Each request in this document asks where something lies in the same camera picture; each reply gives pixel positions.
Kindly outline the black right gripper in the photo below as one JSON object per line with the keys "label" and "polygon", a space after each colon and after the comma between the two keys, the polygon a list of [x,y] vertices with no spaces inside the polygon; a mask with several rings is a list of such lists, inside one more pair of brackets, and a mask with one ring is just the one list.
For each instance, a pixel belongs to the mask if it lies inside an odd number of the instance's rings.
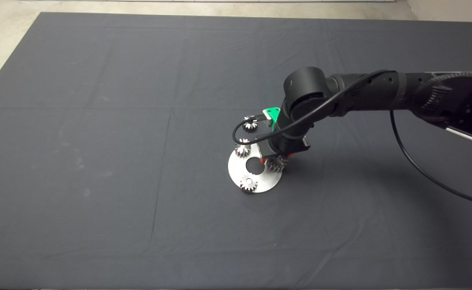
{"label": "black right gripper", "polygon": [[284,133],[260,141],[258,143],[261,154],[260,163],[265,164],[268,158],[277,156],[289,159],[294,153],[310,149],[311,144],[306,134],[312,127],[313,123],[301,123]]}

